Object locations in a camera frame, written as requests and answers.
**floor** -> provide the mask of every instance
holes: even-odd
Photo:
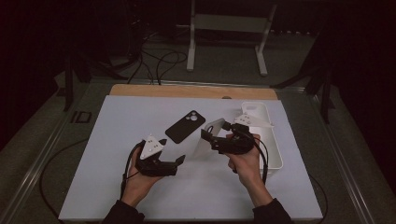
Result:
[[[268,88],[297,75],[315,41],[306,35],[270,34],[263,53],[269,74],[261,77],[252,41],[213,41],[207,35],[201,33],[198,38],[193,72],[186,71],[185,61],[175,63],[183,61],[182,53],[188,51],[185,36],[176,40],[152,36],[144,46],[144,64],[131,83],[158,84],[157,74],[161,76],[174,64],[163,74],[162,84]],[[180,53],[170,54],[160,64],[150,56],[161,58],[172,51]],[[138,63],[120,74],[129,77],[137,67]],[[52,96],[0,153],[0,176],[6,180],[0,183],[1,223],[58,222],[43,201],[39,183],[54,212],[59,213],[104,98],[113,84],[126,82],[94,69],[92,77],[91,83],[75,81],[75,102],[68,113],[63,112],[64,98]],[[62,87],[63,75],[57,78]],[[276,93],[288,114],[306,169],[315,178],[312,184],[318,203],[323,214],[327,211],[322,223],[396,223],[395,195],[337,89],[332,87],[328,125],[318,114],[318,97],[303,92],[307,81],[303,79]],[[92,120],[72,123],[74,111],[92,112]]]

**phone case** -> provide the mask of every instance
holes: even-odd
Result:
[[[182,119],[168,128],[165,131],[165,134],[176,144],[179,144],[204,123],[205,118],[195,110],[192,110]]]

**black sleeve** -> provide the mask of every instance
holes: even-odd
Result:
[[[103,224],[141,224],[145,216],[122,201],[116,201],[110,212],[103,220]]]
[[[253,209],[254,224],[290,224],[293,223],[289,214],[277,199],[269,204]]]

